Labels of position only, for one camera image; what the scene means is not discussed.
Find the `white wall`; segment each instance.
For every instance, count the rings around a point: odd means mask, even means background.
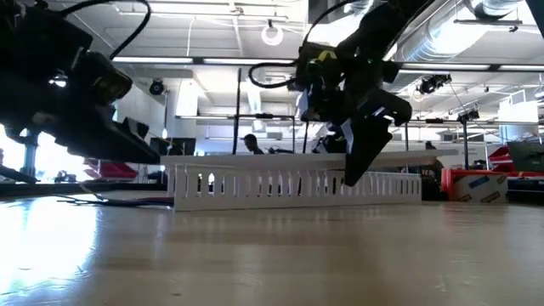
[[[130,92],[117,102],[117,120],[122,122],[125,117],[133,118],[150,127],[146,140],[161,137],[164,128],[164,105],[151,98],[140,88],[133,85]]]

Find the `window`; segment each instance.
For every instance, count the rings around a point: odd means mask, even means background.
[[[75,174],[79,182],[91,179],[85,173],[88,166],[83,164],[84,158],[68,153],[66,147],[54,142],[53,136],[40,133],[37,142],[39,146],[36,151],[36,178],[42,183],[52,183],[62,170]]]
[[[25,146],[6,136],[0,124],[0,148],[3,149],[3,165],[19,171],[25,163]]]

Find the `wire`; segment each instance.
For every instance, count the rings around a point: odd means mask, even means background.
[[[253,66],[251,66],[249,68],[249,72],[247,73],[247,77],[249,78],[249,81],[253,85],[255,85],[257,87],[260,87],[260,88],[265,88],[265,89],[281,88],[281,87],[293,84],[294,82],[297,81],[297,78],[294,77],[294,78],[290,78],[290,79],[288,79],[288,80],[286,80],[284,82],[278,82],[278,83],[273,83],[273,84],[265,84],[265,83],[261,83],[261,82],[257,81],[255,79],[255,77],[253,76],[253,72],[256,69],[260,69],[260,68],[264,68],[264,67],[282,67],[282,68],[285,68],[285,67],[294,67],[296,64],[297,64],[296,59],[291,63],[285,63],[285,64],[283,64],[283,63],[270,63],[270,62],[258,63],[258,64],[253,65]]]
[[[189,34],[187,35],[187,54],[185,57],[189,57],[189,51],[190,51],[190,34],[193,31],[193,23],[195,22],[196,18],[193,18],[193,20],[189,23]]]
[[[312,26],[309,28],[308,32],[306,33],[306,36],[304,37],[303,39],[303,43],[300,47],[300,49],[304,48],[304,46],[306,45],[306,43],[308,42],[308,39],[309,39],[309,34],[310,32],[320,23],[320,21],[322,21],[328,14],[332,13],[333,11],[337,10],[337,9],[340,9],[341,7],[343,7],[344,5],[346,4],[350,4],[350,3],[354,3],[354,2],[357,2],[359,0],[346,0],[346,1],[342,1],[340,3],[337,3],[333,6],[331,6],[328,10],[326,10],[325,12],[323,12],[323,14],[321,14],[313,23],[312,23]],[[265,89],[274,89],[274,88],[281,88],[281,87],[284,87],[284,86],[288,86],[288,85],[291,85],[293,84],[294,82],[297,81],[297,78],[294,77],[294,78],[290,78],[284,82],[278,82],[278,83],[273,83],[273,84],[265,84],[265,83],[261,83],[257,80],[255,80],[255,78],[253,77],[253,72],[256,70],[256,69],[260,69],[260,68],[264,68],[264,67],[294,67],[295,65],[297,65],[298,61],[295,59],[293,62],[291,63],[288,63],[288,64],[281,64],[281,63],[270,63],[270,62],[263,62],[263,63],[259,63],[259,64],[256,64],[256,65],[253,65],[251,68],[249,68],[249,72],[248,72],[248,78],[249,78],[249,81],[257,86],[257,87],[260,87],[260,88],[265,88]]]
[[[76,205],[101,205],[105,207],[173,207],[173,198],[168,197],[151,197],[141,198],[135,200],[115,200],[97,195],[96,193],[88,190],[88,194],[96,197],[97,200],[84,200],[78,199],[74,196],[51,194],[50,196],[56,196],[65,200],[58,200],[59,202],[66,202]]]
[[[340,9],[341,7],[343,7],[344,5],[348,5],[350,3],[355,3],[355,2],[358,2],[359,0],[346,0],[346,1],[342,1],[340,3],[337,3],[333,6],[331,6],[328,10],[326,10],[325,12],[323,12],[323,14],[321,14],[319,17],[317,17],[316,20],[314,20],[314,22],[312,23],[312,26],[309,28],[308,32],[306,33],[306,36],[304,37],[303,39],[303,44],[301,46],[301,48],[304,48],[304,46],[306,45],[306,43],[308,42],[308,39],[309,39],[309,34],[311,33],[311,31],[330,13],[332,13],[333,11],[337,10],[337,9]]]
[[[457,95],[456,90],[453,88],[453,85],[451,85],[451,83],[450,83],[450,87],[451,87],[451,91],[452,91],[453,94],[456,96],[457,102],[459,102],[459,105],[462,107],[463,111],[464,111],[465,113],[468,113],[467,108],[466,108],[465,105],[462,103],[461,99],[460,99],[459,96]],[[503,138],[503,137],[500,136],[500,135],[495,135],[493,132],[489,131],[489,130],[486,129],[485,127],[482,127],[482,126],[481,126],[479,123],[477,123],[477,122],[472,122],[472,123],[474,123],[476,126],[478,126],[478,128],[483,129],[486,133],[491,134],[491,135],[497,137],[497,138],[500,139],[500,140],[503,140],[503,141],[506,141],[506,142],[512,141],[512,140]]]
[[[119,47],[117,47],[115,50],[113,50],[113,52],[110,54],[110,60],[113,60],[117,55],[119,55],[119,53],[124,48],[126,48],[128,46],[128,44],[131,43],[134,40],[134,38],[136,38],[139,35],[139,33],[141,33],[144,30],[144,28],[147,26],[147,24],[150,21],[150,18],[151,18],[151,6],[150,6],[150,4],[146,0],[135,0],[135,1],[145,5],[145,7],[147,8],[147,12],[145,13],[144,19],[138,25],[136,30],[134,30],[134,32],[129,37],[127,37],[127,39],[125,39],[119,45]],[[59,14],[63,18],[65,18],[67,15],[75,13],[76,11],[78,11],[80,9],[85,9],[85,8],[88,8],[88,7],[92,7],[94,5],[109,3],[109,2],[110,1],[108,1],[108,0],[88,0],[88,1],[85,1],[85,2],[78,3],[78,4],[74,4],[74,5],[70,6],[69,8],[65,8],[65,9],[59,11]]]
[[[297,31],[295,29],[292,29],[291,27],[288,27],[288,26],[282,26],[282,25],[278,25],[278,27],[281,27],[281,29],[285,30],[285,31],[289,31],[291,33],[295,33],[295,34],[298,34],[298,35],[304,35],[304,32],[302,31]]]
[[[405,22],[405,26],[402,28],[402,31],[399,31],[399,33],[397,33],[397,36],[394,38],[394,40],[389,44],[387,48],[388,52],[386,54],[388,54],[391,48],[393,48],[393,46],[399,41],[400,37],[402,36],[402,34],[405,33],[406,29],[408,28],[408,26],[410,26],[412,21],[414,21],[414,19],[417,18],[417,16],[423,13],[423,11],[427,9],[429,5],[431,5],[433,2],[434,0],[428,0],[427,2],[425,2],[425,4],[421,6],[420,8],[418,8],[417,11]]]

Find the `metal pole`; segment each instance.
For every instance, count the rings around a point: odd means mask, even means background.
[[[308,141],[308,126],[309,126],[309,122],[306,122],[306,132],[304,132],[303,154],[306,153],[306,142]]]
[[[465,150],[465,170],[468,170],[468,137],[467,137],[467,121],[462,120],[462,137]]]
[[[32,177],[36,176],[37,137],[39,134],[39,131],[29,128],[25,136],[25,162],[20,171]]]
[[[292,153],[296,153],[296,145],[295,145],[295,116],[292,117]]]
[[[490,155],[487,150],[487,144],[485,145],[485,170],[490,171]]]
[[[164,129],[168,131],[167,122],[168,122],[168,91],[164,93]]]
[[[405,145],[406,150],[410,150],[410,146],[408,145],[408,122],[405,124]]]
[[[235,115],[235,137],[232,144],[232,155],[236,155],[236,149],[238,146],[238,128],[240,125],[240,85],[241,85],[241,68],[238,68],[238,88],[236,89],[236,115]]]

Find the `red machine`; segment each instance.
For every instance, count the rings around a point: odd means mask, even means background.
[[[138,171],[122,162],[99,161],[86,159],[84,162],[90,168],[85,173],[94,179],[107,181],[132,181],[138,177]]]
[[[542,172],[526,172],[526,171],[516,171],[512,157],[510,156],[510,148],[508,145],[503,145],[495,152],[489,155],[489,164],[493,167],[492,172],[505,173],[509,177],[522,177],[522,178],[533,178],[533,177],[544,177]]]

